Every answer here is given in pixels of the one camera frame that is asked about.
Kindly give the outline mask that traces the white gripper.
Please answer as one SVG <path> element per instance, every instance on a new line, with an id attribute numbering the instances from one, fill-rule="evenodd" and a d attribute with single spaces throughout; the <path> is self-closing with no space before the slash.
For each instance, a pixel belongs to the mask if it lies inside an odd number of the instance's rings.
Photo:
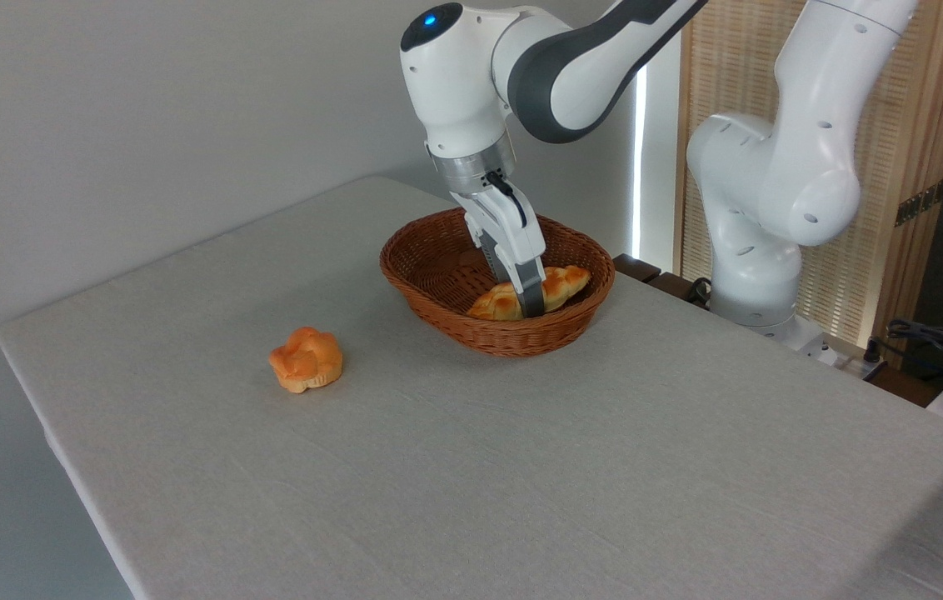
<path id="1" fill-rule="evenodd" d="M 479 187 L 450 192 L 465 210 L 472 241 L 481 249 L 497 283 L 512 283 L 524 318 L 546 312 L 541 255 L 546 243 L 539 221 L 517 187 Z"/>

